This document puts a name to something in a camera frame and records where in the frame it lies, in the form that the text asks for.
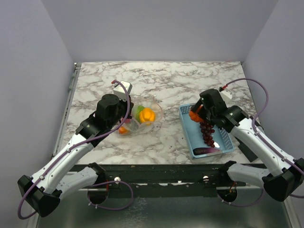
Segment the small orange fruit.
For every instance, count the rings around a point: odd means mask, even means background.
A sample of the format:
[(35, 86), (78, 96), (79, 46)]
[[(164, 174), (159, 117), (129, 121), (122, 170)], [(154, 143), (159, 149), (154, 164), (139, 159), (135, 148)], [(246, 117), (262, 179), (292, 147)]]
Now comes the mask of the small orange fruit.
[(201, 108), (202, 108), (202, 106), (200, 106), (197, 109), (197, 111), (195, 111), (195, 112), (190, 109), (190, 111), (189, 111), (189, 117), (190, 117), (190, 119), (192, 121), (194, 121), (196, 123), (204, 122), (204, 120), (198, 115), (198, 111), (200, 111)]

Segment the green orange mango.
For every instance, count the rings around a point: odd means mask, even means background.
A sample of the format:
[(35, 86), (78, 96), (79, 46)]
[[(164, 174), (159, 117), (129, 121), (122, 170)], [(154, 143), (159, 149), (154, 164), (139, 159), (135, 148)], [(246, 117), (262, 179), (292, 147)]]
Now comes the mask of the green orange mango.
[(121, 126), (119, 129), (118, 129), (118, 131), (119, 131), (119, 134), (121, 134), (121, 135), (126, 135), (126, 134), (128, 134), (130, 131), (129, 130), (127, 130), (126, 128), (124, 128), (123, 126)]

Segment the dark red grapes bunch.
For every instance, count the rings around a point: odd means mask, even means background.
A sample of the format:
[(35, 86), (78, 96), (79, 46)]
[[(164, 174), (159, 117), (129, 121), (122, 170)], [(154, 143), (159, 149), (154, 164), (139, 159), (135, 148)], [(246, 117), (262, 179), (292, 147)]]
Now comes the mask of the dark red grapes bunch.
[(215, 141), (213, 140), (212, 136), (212, 134), (215, 132), (214, 126), (207, 122), (200, 122), (199, 124), (204, 143), (208, 147), (215, 148)]

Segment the green cabbage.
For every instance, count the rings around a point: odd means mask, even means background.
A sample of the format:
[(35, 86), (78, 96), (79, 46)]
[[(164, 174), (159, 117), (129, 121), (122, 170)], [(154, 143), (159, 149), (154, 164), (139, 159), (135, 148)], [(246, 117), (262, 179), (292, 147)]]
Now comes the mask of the green cabbage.
[(139, 115), (140, 115), (140, 112), (144, 109), (145, 107), (142, 106), (142, 105), (138, 105), (137, 106), (137, 109), (135, 111), (135, 119), (140, 122), (140, 118), (139, 118)]

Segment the yellow bell pepper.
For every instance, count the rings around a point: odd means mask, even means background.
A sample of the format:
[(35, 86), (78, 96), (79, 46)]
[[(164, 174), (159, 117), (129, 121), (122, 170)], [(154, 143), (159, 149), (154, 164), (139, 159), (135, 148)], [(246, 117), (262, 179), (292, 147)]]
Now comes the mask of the yellow bell pepper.
[(139, 118), (141, 123), (151, 125), (151, 122), (155, 121), (156, 115), (152, 109), (146, 107), (140, 112)]

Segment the clear zip top bag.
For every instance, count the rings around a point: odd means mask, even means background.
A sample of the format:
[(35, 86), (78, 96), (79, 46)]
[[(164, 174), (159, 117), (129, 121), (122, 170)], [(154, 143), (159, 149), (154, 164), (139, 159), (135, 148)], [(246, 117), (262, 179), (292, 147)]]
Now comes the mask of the clear zip top bag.
[(119, 128), (120, 135), (136, 134), (138, 132), (148, 132), (163, 118), (163, 109), (155, 96), (137, 97), (132, 100), (134, 106), (130, 119)]

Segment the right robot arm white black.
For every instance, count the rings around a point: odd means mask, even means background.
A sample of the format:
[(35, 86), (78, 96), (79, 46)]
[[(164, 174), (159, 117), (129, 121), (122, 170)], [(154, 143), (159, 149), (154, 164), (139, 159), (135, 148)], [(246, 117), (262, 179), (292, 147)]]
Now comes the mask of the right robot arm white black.
[(304, 160), (296, 160), (282, 151), (256, 128), (253, 118), (240, 107), (227, 107), (219, 90), (201, 92), (198, 102), (190, 109), (190, 116), (197, 116), (200, 122), (226, 130), (265, 165), (261, 169), (229, 161), (218, 174), (222, 185), (228, 186), (234, 181), (248, 183), (264, 189), (270, 197), (282, 202), (303, 183)]

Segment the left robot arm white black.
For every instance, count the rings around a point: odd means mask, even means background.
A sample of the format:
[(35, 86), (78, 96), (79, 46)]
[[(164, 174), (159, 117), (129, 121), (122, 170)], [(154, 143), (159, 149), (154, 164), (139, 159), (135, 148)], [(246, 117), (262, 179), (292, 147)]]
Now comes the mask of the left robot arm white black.
[(102, 140), (118, 130), (129, 118), (133, 103), (129, 94), (105, 94), (97, 103), (96, 110), (81, 122), (66, 146), (43, 168), (31, 176), (23, 175), (17, 184), (22, 195), (18, 207), (27, 202), (41, 217), (50, 215), (61, 200), (83, 187), (108, 186), (105, 170), (93, 162), (81, 171), (66, 176), (73, 166)]

